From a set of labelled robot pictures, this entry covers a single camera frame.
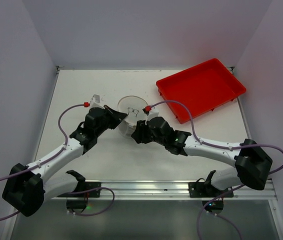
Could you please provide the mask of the white mesh laundry bag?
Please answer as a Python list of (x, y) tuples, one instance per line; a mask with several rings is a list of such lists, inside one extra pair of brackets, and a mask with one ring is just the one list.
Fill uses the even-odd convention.
[(123, 137), (130, 138), (136, 130), (137, 121), (147, 119), (143, 111), (147, 105), (148, 103), (143, 98), (135, 95), (128, 95), (119, 100), (118, 111), (127, 114), (127, 117), (118, 126), (118, 131)]

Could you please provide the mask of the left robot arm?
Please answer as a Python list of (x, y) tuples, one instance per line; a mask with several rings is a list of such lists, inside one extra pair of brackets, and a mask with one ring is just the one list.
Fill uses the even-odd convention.
[(98, 142), (106, 130), (114, 130), (127, 117), (107, 105), (91, 107), (76, 130), (48, 155), (28, 165), (16, 164), (10, 170), (2, 198), (26, 217), (42, 204), (64, 194), (84, 196), (88, 191), (84, 176), (68, 170), (61, 178), (52, 176), (71, 161), (81, 157)]

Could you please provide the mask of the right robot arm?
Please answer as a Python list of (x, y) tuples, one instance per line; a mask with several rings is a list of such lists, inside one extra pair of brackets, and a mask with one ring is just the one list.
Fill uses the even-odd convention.
[(231, 198), (233, 194), (229, 191), (240, 185), (262, 191), (273, 163), (251, 139), (239, 143), (239, 149), (224, 142), (206, 145), (204, 139), (196, 139), (190, 132), (173, 129), (163, 117), (139, 120), (131, 137), (137, 144), (160, 144), (173, 155), (203, 157), (229, 166), (224, 170), (210, 171), (204, 181), (189, 182), (192, 198), (214, 198), (221, 194)]

